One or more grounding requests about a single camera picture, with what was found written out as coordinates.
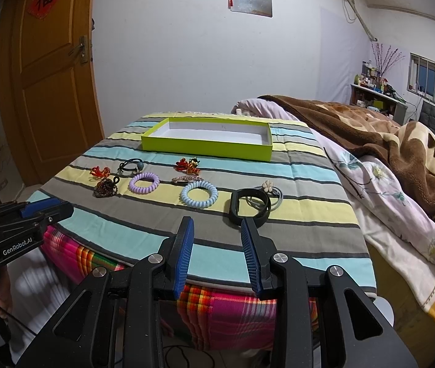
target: metal screw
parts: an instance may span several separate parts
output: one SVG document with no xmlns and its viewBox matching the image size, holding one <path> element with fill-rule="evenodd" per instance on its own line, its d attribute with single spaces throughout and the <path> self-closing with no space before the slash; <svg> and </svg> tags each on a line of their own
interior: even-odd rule
<svg viewBox="0 0 435 368">
<path fill-rule="evenodd" d="M 103 277 L 106 274 L 106 268 L 105 267 L 96 267 L 93 270 L 93 276 L 100 278 Z"/>
<path fill-rule="evenodd" d="M 338 265 L 332 265 L 330 267 L 330 273 L 336 277 L 341 277 L 344 274 L 344 271 L 342 270 L 342 267 L 339 267 Z"/>
<path fill-rule="evenodd" d="M 155 253 L 153 255 L 150 255 L 148 257 L 148 260 L 149 260 L 149 263 L 158 264 L 158 263 L 161 263 L 163 261 L 163 257 L 162 257 L 162 255 Z"/>
<path fill-rule="evenodd" d="M 274 260 L 278 263 L 285 263 L 288 257 L 284 253 L 276 253 L 274 254 Z"/>
</svg>

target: bracelet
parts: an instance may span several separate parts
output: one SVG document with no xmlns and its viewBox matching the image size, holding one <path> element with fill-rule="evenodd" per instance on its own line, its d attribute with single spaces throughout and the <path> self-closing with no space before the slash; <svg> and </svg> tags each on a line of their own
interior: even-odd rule
<svg viewBox="0 0 435 368">
<path fill-rule="evenodd" d="M 238 216 L 239 199 L 241 197 L 257 197 L 263 201 L 263 207 L 253 216 L 255 226 L 260 228 L 265 224 L 270 215 L 270 198 L 263 189 L 244 188 L 233 191 L 231 194 L 231 203 L 229 204 L 229 220 L 238 226 L 241 226 L 241 222 L 244 219 L 244 217 Z"/>
<path fill-rule="evenodd" d="M 209 191 L 211 197 L 206 201 L 194 201 L 188 197 L 188 192 L 194 188 L 205 188 Z M 190 207 L 195 207 L 196 209 L 205 209 L 206 207 L 212 206 L 216 202 L 218 197 L 217 188 L 214 187 L 210 182 L 207 181 L 195 181 L 187 184 L 184 189 L 181 190 L 180 198 L 181 201 Z"/>
<path fill-rule="evenodd" d="M 135 164 L 135 167 L 133 169 L 126 169 L 127 165 L 130 164 Z M 120 173 L 122 172 L 140 172 L 142 169 L 144 168 L 144 162 L 142 161 L 142 159 L 129 159 L 126 160 L 125 162 L 122 162 L 119 166 L 118 166 L 118 171 Z"/>
<path fill-rule="evenodd" d="M 135 183 L 142 179 L 153 180 L 153 184 L 151 184 L 149 187 L 136 187 Z M 128 184 L 128 189 L 130 189 L 132 192 L 135 192 L 136 194 L 149 194 L 150 192 L 154 191 L 158 185 L 159 177 L 156 174 L 140 173 L 136 175 L 132 180 L 130 180 L 130 183 Z"/>
<path fill-rule="evenodd" d="M 274 211 L 279 207 L 284 200 L 284 195 L 282 194 L 282 191 L 274 187 L 273 182 L 265 181 L 261 187 L 255 187 L 256 189 L 262 189 L 265 191 L 269 196 L 276 197 L 277 201 L 273 202 L 273 204 L 270 205 L 270 211 Z M 255 209 L 260 210 L 263 207 L 263 204 L 260 202 L 256 202 L 251 197 L 245 197 L 246 203 L 248 203 L 251 207 L 255 207 Z"/>
</svg>

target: bed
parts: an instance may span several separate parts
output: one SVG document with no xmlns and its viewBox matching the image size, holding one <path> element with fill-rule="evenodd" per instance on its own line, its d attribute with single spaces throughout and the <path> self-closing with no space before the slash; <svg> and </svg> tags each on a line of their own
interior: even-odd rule
<svg viewBox="0 0 435 368">
<path fill-rule="evenodd" d="M 218 202 L 205 213 L 184 207 L 178 198 L 180 186 L 171 184 L 181 156 L 142 151 L 140 134 L 165 117 L 208 114 L 148 115 L 111 135 L 32 195 L 31 201 L 56 196 L 75 206 L 71 219 L 49 227 L 43 251 L 79 283 L 94 267 L 122 269 L 155 252 L 165 236 L 176 233 L 181 217 L 190 215 L 196 223 L 196 241 L 189 277 L 180 300 L 161 307 L 164 332 L 199 349 L 270 348 L 275 304 L 253 297 L 239 230 L 229 222 L 227 209 L 231 190 L 271 179 L 285 194 L 284 206 L 260 234 L 304 265 L 342 265 L 369 296 L 385 297 L 394 309 L 398 334 L 419 366 L 429 366 L 435 358 L 435 254 L 429 262 L 353 197 L 341 161 L 336 163 L 330 156 L 334 152 L 326 152 L 321 135 L 278 108 L 271 101 L 245 100 L 233 109 L 234 115 L 212 115 L 267 121 L 273 155 L 270 163 L 199 157 L 203 177 L 220 191 Z M 90 169 L 107 166 L 116 172 L 122 161 L 133 157 L 159 175 L 166 196 L 156 191 L 148 197 L 134 195 L 127 189 L 130 177 L 125 176 L 116 196 L 93 197 L 96 179 Z M 345 168 L 349 164 L 357 161 L 346 160 Z M 253 214 L 245 204 L 242 209 Z M 310 312 L 315 331 L 314 299 Z"/>
<path fill-rule="evenodd" d="M 165 117 L 205 114 L 154 114 L 143 117 L 101 141 L 64 168 L 30 201 L 49 196 L 74 205 L 74 214 L 45 234 L 43 251 L 76 283 L 94 267 L 116 270 L 158 250 L 177 232 L 183 216 L 195 222 L 195 242 L 188 283 L 177 303 L 162 306 L 163 328 L 202 349 L 270 348 L 275 303 L 253 297 L 241 248 L 239 228 L 228 219 L 230 191 L 261 186 L 266 180 L 284 193 L 279 209 L 271 212 L 259 232 L 277 248 L 302 264 L 327 269 L 339 264 L 371 297 L 376 295 L 374 270 L 356 216 L 341 182 L 311 130 L 300 121 L 246 117 L 270 123 L 271 162 L 251 162 L 200 156 L 201 177 L 219 190 L 207 209 L 191 209 L 179 200 L 179 173 L 174 165 L 182 156 L 142 151 L 140 135 Z M 243 119 L 236 115 L 218 115 Z M 93 196 L 95 166 L 116 172 L 129 158 L 141 158 L 144 170 L 161 183 L 148 195 L 127 189 L 132 177 L 123 175 L 118 194 Z M 256 211 L 241 203 L 240 214 Z M 310 301 L 312 326 L 317 327 L 316 305 Z"/>
</svg>

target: white wall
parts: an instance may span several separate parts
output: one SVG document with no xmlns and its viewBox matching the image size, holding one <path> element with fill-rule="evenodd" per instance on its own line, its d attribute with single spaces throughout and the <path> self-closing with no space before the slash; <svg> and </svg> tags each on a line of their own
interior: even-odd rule
<svg viewBox="0 0 435 368">
<path fill-rule="evenodd" d="M 435 61 L 435 21 L 392 10 L 370 9 L 371 28 L 375 37 L 385 44 L 393 44 L 405 49 L 408 53 L 421 55 Z M 415 107 L 409 105 L 406 118 L 418 119 L 422 102 L 420 97 L 407 90 L 408 67 L 410 57 L 397 67 L 397 73 L 402 77 L 403 87 L 397 91 L 408 102 L 418 106 L 416 114 Z"/>
<path fill-rule="evenodd" d="M 151 112 L 230 112 L 261 94 L 314 99 L 320 11 L 344 19 L 342 0 L 272 0 L 272 7 L 268 18 L 230 12 L 227 0 L 94 0 L 105 134 Z M 368 12 L 362 0 L 356 7 Z M 335 31 L 331 38 L 337 42 Z"/>
</svg>

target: door panel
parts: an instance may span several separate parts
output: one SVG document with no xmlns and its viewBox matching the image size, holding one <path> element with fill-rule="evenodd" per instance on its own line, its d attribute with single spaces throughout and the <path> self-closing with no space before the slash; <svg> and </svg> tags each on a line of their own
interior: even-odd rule
<svg viewBox="0 0 435 368">
<path fill-rule="evenodd" d="M 103 139 L 91 62 L 91 1 L 57 0 L 43 19 L 29 14 L 32 0 L 16 2 L 13 100 L 41 182 Z M 85 63 L 80 36 L 88 40 Z"/>
</svg>

